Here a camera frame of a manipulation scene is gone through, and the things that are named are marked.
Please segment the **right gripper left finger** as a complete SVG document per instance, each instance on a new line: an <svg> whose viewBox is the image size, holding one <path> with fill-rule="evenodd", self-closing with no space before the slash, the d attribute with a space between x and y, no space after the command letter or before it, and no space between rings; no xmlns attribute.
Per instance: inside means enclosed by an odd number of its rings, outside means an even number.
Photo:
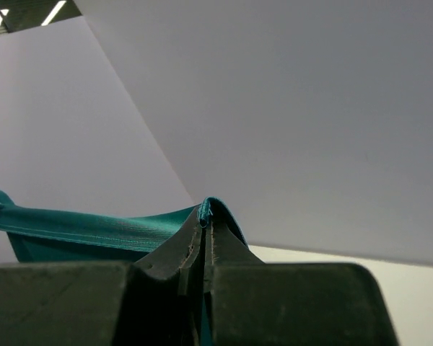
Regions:
<svg viewBox="0 0 433 346"><path fill-rule="evenodd" d="M199 345L197 217L137 262L0 265L0 345Z"/></svg>

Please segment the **teal cloth napkin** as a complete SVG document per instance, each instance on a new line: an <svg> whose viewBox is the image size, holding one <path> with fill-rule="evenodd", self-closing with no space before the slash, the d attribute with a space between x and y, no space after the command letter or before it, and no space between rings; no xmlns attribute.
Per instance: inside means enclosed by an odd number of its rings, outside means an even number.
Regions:
<svg viewBox="0 0 433 346"><path fill-rule="evenodd" d="M34 262L137 262L174 236L187 218L195 215L204 233L201 342L212 343L205 298L206 230L224 221L247 243L227 206L217 198L155 216L115 218L59 210L23 208L0 190L0 231L12 245L18 264Z"/></svg>

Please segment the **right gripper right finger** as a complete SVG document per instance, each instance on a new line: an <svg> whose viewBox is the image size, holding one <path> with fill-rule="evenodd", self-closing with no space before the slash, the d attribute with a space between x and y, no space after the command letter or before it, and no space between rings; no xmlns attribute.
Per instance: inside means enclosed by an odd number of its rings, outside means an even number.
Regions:
<svg viewBox="0 0 433 346"><path fill-rule="evenodd" d="M221 220L206 230L214 345L397 345L372 273L352 262L268 264Z"/></svg>

